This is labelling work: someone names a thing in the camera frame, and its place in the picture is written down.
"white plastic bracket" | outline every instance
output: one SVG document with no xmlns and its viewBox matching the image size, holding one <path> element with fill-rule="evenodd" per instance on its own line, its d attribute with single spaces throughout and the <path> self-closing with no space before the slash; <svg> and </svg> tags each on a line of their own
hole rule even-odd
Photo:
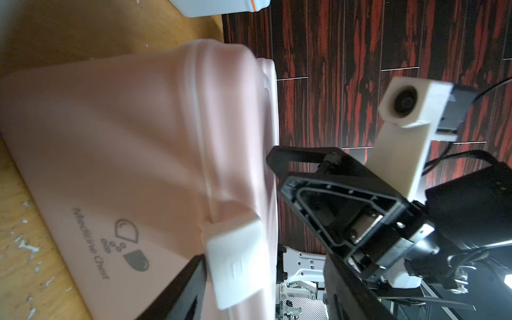
<svg viewBox="0 0 512 320">
<path fill-rule="evenodd" d="M 315 291 L 310 291 L 306 288 L 289 288 L 284 283 L 279 284 L 278 287 L 278 297 L 281 301 L 285 301 L 289 296 L 307 298 L 311 300 L 316 299 Z"/>
<path fill-rule="evenodd" d="M 410 87 L 416 89 L 416 105 L 410 114 L 400 117 L 393 105 L 398 94 Z M 431 141 L 457 138 L 436 133 L 452 88 L 450 82 L 394 77 L 378 107 L 384 124 L 366 167 L 409 201 L 416 195 Z"/>
<path fill-rule="evenodd" d="M 265 229 L 257 214 L 203 225 L 206 262 L 219 310 L 264 288 L 270 278 Z"/>
</svg>

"screw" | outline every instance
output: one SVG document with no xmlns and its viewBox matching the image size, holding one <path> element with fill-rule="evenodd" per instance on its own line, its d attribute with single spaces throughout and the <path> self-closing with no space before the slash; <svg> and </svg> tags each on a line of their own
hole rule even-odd
<svg viewBox="0 0 512 320">
<path fill-rule="evenodd" d="M 355 239 L 357 237 L 357 232 L 354 229 L 350 229 L 349 238 Z"/>
</svg>

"white container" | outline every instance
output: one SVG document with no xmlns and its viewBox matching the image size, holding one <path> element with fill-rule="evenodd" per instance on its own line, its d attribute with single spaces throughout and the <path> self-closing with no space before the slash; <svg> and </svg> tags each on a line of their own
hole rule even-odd
<svg viewBox="0 0 512 320">
<path fill-rule="evenodd" d="M 186 17 L 235 12 L 257 12 L 270 5 L 270 0 L 169 0 Z"/>
</svg>

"wooden floor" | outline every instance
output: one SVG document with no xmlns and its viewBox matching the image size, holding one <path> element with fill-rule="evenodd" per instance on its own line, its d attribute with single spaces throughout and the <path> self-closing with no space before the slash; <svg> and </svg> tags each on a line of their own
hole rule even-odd
<svg viewBox="0 0 512 320">
<path fill-rule="evenodd" d="M 512 76 L 509 16 L 510 0 L 273 0 L 257 13 L 224 15 L 223 25 L 226 42 L 275 61 L 282 145 L 348 148 L 364 162 L 379 128 L 379 99 L 393 77 L 482 90 Z M 512 84 L 471 107 L 459 130 L 463 143 L 452 153 L 484 149 L 512 165 L 511 112 Z M 430 157 L 445 146 L 434 142 Z M 481 165 L 445 161 L 425 184 Z M 325 252 L 283 202 L 280 236 L 295 249 Z"/>
</svg>

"camera lens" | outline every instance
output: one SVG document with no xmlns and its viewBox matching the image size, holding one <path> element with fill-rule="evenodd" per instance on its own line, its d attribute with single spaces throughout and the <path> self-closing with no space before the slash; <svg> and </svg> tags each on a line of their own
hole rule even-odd
<svg viewBox="0 0 512 320">
<path fill-rule="evenodd" d="M 415 88 L 409 87 L 398 94 L 395 99 L 394 109 L 399 117 L 408 116 L 414 109 L 418 99 L 418 92 Z"/>
</svg>

